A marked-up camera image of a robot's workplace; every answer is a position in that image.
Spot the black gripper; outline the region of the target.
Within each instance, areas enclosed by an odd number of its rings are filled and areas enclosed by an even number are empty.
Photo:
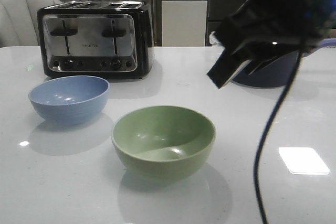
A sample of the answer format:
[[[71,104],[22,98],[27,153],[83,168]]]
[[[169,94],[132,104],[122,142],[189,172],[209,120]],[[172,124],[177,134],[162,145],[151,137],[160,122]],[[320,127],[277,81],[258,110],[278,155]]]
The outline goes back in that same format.
[[[252,50],[318,47],[335,24],[335,0],[247,0],[215,31],[224,50],[207,76],[227,85],[253,57]]]

